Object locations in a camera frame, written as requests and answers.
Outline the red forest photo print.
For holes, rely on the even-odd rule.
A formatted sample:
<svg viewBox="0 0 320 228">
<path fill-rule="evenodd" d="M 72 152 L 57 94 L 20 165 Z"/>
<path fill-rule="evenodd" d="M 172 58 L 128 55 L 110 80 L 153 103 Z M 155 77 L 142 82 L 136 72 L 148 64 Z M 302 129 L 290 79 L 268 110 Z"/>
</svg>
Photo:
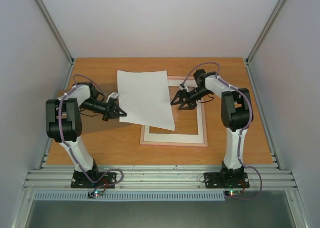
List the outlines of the red forest photo print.
<svg viewBox="0 0 320 228">
<path fill-rule="evenodd" d="M 120 122 L 175 130 L 167 72 L 117 71 Z"/>
</svg>

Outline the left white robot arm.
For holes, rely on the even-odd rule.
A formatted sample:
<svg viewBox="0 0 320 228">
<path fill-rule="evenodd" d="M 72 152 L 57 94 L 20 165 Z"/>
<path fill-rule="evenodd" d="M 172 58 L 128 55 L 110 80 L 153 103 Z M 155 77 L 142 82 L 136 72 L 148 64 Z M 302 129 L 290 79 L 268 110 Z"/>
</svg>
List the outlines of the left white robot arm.
<svg viewBox="0 0 320 228">
<path fill-rule="evenodd" d="M 126 117 L 118 105 L 119 95 L 110 94 L 106 101 L 98 100 L 105 96 L 93 82 L 74 84 L 70 91 L 45 103 L 46 133 L 67 152 L 74 165 L 75 175 L 89 187 L 96 187 L 102 176 L 95 160 L 88 153 L 82 140 L 81 110 L 102 115 L 103 121 Z"/>
</svg>

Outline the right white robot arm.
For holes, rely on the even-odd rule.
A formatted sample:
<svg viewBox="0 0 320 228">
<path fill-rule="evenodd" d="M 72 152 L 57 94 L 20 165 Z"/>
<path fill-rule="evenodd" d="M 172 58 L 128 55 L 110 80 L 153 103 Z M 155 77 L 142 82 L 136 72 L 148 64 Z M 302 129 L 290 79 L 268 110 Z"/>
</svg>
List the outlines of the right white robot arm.
<svg viewBox="0 0 320 228">
<path fill-rule="evenodd" d="M 198 69 L 194 75 L 196 87 L 189 91 L 184 83 L 170 104 L 178 110 L 193 110 L 207 95 L 216 95 L 221 99 L 221 121 L 226 128 L 227 142 L 225 156 L 218 173 L 205 173 L 207 188 L 235 188 L 245 184 L 245 166 L 242 162 L 245 136 L 254 115 L 250 92 L 247 88 L 237 88 L 218 75 Z"/>
</svg>

